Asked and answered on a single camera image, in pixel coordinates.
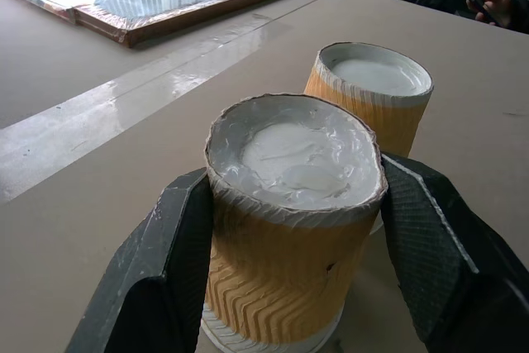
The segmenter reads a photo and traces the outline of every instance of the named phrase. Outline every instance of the table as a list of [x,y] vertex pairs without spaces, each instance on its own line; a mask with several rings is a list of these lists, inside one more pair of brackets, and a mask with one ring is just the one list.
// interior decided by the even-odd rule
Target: table
[[[191,69],[144,69],[149,83],[141,87],[153,96],[193,68],[204,74],[195,74],[198,84],[178,99],[0,207],[4,351],[62,351],[116,248],[165,186],[203,166],[210,123],[222,109],[251,95],[301,93],[317,51],[334,41],[383,45],[429,70],[436,88],[411,157],[446,174],[529,265],[529,69],[521,56],[529,36],[399,0],[281,1],[248,13],[270,17],[252,31],[266,38],[255,50],[245,52],[249,41],[239,38],[188,61]],[[220,63],[227,46],[244,56],[207,74],[204,65]],[[181,81],[173,81],[175,90]],[[114,100],[122,120],[147,104],[135,91]],[[96,120],[101,128],[108,123]],[[344,317],[322,351],[335,352],[338,340],[343,351],[426,351],[382,231],[370,238]],[[215,351],[201,336],[197,352]]]
[[200,55],[311,1],[276,0],[255,7],[264,15],[238,12],[123,50],[25,0],[0,0],[0,129],[163,58],[182,64],[189,49]]

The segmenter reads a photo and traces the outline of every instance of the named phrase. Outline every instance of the person's hand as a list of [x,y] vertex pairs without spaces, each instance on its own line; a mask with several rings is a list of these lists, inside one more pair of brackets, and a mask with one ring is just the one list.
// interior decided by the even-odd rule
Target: person's hand
[[[491,11],[491,14],[498,19],[498,22],[503,26],[507,27],[511,24],[512,18],[512,0],[484,0],[484,8]],[[470,10],[478,12],[472,3],[467,0],[466,5]],[[476,21],[487,22],[491,25],[496,25],[493,22],[487,20],[487,17],[482,13],[476,14]]]

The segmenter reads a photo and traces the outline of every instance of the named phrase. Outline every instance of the wavy pattern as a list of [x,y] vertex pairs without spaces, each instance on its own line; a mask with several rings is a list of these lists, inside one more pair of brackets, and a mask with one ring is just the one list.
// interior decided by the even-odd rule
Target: wavy pattern
[[381,150],[407,157],[429,95],[422,95],[412,107],[402,107],[402,104],[400,107],[399,98],[380,93],[373,93],[369,101],[362,101],[367,90],[341,84],[343,80],[327,68],[317,67],[318,63],[322,62],[318,59],[312,68],[305,94],[326,99],[355,114],[373,129]]
[[315,353],[334,332],[340,317],[341,310],[327,327],[304,341],[274,345],[244,338],[219,320],[214,311],[204,303],[202,328],[215,346],[224,353]]
[[214,196],[206,303],[215,316],[245,339],[275,345],[328,327],[343,305],[376,212],[340,227],[286,227]]

